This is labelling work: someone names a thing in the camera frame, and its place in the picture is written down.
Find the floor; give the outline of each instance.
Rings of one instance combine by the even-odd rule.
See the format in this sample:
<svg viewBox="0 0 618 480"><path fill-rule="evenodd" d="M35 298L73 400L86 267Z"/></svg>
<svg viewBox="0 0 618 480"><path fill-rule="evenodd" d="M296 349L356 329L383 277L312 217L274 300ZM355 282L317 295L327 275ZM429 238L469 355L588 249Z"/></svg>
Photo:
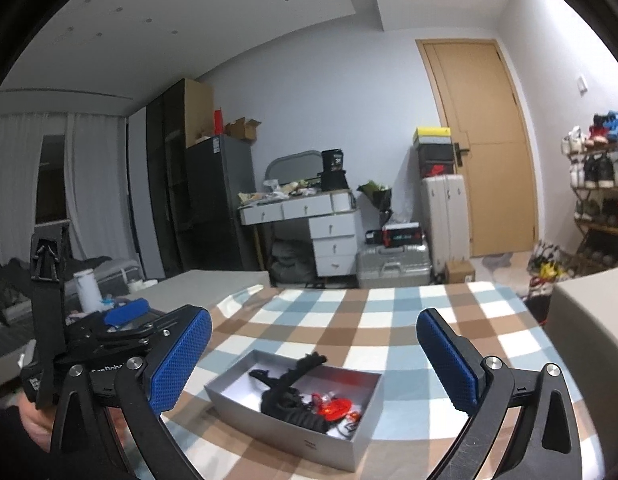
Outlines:
<svg viewBox="0 0 618 480"><path fill-rule="evenodd" d="M495 282L510 287L518 296L525 296L531 276L526 271L531 251L494 254L471 258L477 282Z"/></svg>

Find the blue textured pad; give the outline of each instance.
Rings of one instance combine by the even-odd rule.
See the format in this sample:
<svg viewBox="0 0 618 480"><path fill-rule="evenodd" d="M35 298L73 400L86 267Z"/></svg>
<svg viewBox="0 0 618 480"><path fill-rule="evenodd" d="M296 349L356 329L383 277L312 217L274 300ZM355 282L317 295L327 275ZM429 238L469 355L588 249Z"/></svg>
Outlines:
<svg viewBox="0 0 618 480"><path fill-rule="evenodd" d="M149 405L156 415L171 410L211 339L211 316L201 310L176 341L151 380Z"/></svg>
<svg viewBox="0 0 618 480"><path fill-rule="evenodd" d="M478 381L436 320L424 311L416 322L418 342L456 410L478 409Z"/></svg>
<svg viewBox="0 0 618 480"><path fill-rule="evenodd" d="M149 312L149 302L145 298L139 298L108 311L105 314L104 323L109 326L122 326L147 312Z"/></svg>

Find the silver bolt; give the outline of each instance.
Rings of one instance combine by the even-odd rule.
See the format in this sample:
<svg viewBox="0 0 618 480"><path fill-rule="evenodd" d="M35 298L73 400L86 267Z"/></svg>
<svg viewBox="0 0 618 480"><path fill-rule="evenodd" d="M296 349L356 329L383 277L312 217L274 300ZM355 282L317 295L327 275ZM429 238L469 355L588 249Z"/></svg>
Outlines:
<svg viewBox="0 0 618 480"><path fill-rule="evenodd" d="M502 361L497 357L487 357L484 362L492 370L500 370L500 368L502 368Z"/></svg>
<svg viewBox="0 0 618 480"><path fill-rule="evenodd" d="M138 370L143 365L143 360L140 357L130 357L127 359L127 368L130 370Z"/></svg>
<svg viewBox="0 0 618 480"><path fill-rule="evenodd" d="M74 365L69 368L69 375L71 377L78 377L81 373L83 373L83 365Z"/></svg>
<svg viewBox="0 0 618 480"><path fill-rule="evenodd" d="M553 363L547 365L547 373L550 376L557 377L560 375L560 367Z"/></svg>

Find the checkered tablecloth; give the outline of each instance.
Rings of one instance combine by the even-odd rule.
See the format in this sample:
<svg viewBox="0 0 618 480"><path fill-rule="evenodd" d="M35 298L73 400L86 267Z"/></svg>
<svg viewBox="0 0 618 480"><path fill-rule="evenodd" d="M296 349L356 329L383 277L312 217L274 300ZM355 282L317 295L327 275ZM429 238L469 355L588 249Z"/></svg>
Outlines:
<svg viewBox="0 0 618 480"><path fill-rule="evenodd" d="M256 286L234 294L210 309L211 342L176 407L163 413L166 425L205 480L425 479L466 421L416 339L418 314L430 307L483 355L528 370L559 364L576 412L583 478L602 478L602 453L582 395L521 300L493 283L324 291ZM330 365L384 373L383 412L356 473L273 449L217 418L204 385L252 349L293 358L315 350ZM515 424L514 411L479 478L493 475ZM151 478L137 450L131 460L140 478Z"/></svg>

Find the dark gray refrigerator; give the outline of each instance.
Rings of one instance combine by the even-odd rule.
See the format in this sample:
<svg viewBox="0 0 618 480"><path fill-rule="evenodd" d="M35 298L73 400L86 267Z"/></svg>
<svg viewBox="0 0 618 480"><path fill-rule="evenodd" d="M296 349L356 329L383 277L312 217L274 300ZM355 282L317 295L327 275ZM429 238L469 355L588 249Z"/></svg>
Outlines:
<svg viewBox="0 0 618 480"><path fill-rule="evenodd" d="M259 270L253 232L238 215L238 193L256 191L251 146L226 135L185 150L196 263L204 270Z"/></svg>

